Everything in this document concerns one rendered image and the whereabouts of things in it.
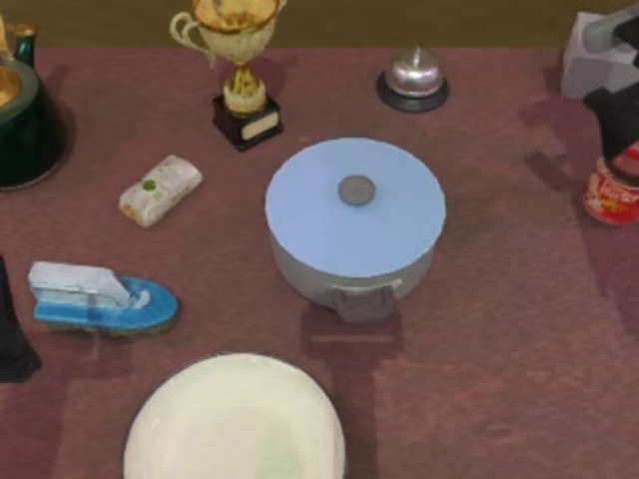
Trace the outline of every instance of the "table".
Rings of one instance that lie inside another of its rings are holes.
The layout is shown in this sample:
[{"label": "table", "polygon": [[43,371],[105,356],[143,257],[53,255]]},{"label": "table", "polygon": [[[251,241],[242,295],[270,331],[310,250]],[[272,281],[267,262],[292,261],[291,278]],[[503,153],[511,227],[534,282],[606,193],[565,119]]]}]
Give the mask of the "table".
[{"label": "table", "polygon": [[[559,53],[437,51],[451,96],[423,116],[377,100],[390,53],[268,52],[256,70],[287,130],[239,154],[210,125],[225,67],[180,49],[39,52],[77,138],[53,177],[0,198],[16,307],[44,361],[30,382],[0,386],[3,479],[120,477],[147,395],[220,351],[279,356],[321,383],[346,429],[349,479],[639,475],[637,232],[582,212],[599,140],[594,118],[554,93]],[[399,317],[347,330],[279,277],[263,214],[277,167],[339,135],[416,154],[448,207]],[[145,231],[117,199],[167,154],[205,182]],[[163,283],[180,322],[136,341],[51,333],[31,316],[37,259]]]}]

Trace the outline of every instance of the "lid knob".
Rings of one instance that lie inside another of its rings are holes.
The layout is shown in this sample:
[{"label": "lid knob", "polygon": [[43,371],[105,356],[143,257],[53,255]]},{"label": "lid knob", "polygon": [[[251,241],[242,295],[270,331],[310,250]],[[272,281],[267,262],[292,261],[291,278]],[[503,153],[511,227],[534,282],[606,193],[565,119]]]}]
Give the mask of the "lid knob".
[{"label": "lid knob", "polygon": [[362,175],[351,175],[339,182],[339,198],[352,207],[361,207],[375,196],[375,184]]}]

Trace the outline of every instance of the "brown background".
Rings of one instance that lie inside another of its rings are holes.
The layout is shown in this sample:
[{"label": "brown background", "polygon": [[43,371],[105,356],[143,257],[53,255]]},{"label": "brown background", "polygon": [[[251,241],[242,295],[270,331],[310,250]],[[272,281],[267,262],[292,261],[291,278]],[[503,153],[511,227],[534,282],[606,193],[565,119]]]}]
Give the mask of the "brown background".
[{"label": "brown background", "polygon": [[[609,13],[628,0],[290,0],[280,47],[560,46],[576,12]],[[171,17],[189,0],[3,0],[8,21],[43,27],[62,47],[167,47]]]}]

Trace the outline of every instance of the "soap bar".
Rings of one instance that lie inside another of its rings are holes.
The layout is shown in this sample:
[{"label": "soap bar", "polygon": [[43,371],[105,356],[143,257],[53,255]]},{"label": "soap bar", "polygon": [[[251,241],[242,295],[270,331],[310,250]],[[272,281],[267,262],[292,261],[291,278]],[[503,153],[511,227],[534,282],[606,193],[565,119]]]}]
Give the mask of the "soap bar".
[{"label": "soap bar", "polygon": [[201,182],[202,174],[196,167],[171,155],[120,196],[120,211],[148,228]]}]

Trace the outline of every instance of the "trophy handle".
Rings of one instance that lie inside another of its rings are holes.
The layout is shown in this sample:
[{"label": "trophy handle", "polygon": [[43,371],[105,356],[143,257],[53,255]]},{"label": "trophy handle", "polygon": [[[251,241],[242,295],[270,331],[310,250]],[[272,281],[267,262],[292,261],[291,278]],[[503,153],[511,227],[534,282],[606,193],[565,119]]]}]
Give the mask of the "trophy handle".
[{"label": "trophy handle", "polygon": [[211,50],[198,45],[192,40],[191,34],[194,29],[197,29],[199,26],[200,24],[198,21],[194,20],[189,12],[180,12],[171,19],[169,33],[171,33],[173,39],[183,47],[204,53],[209,59],[211,68],[213,68],[216,64],[216,56],[214,53]]}]

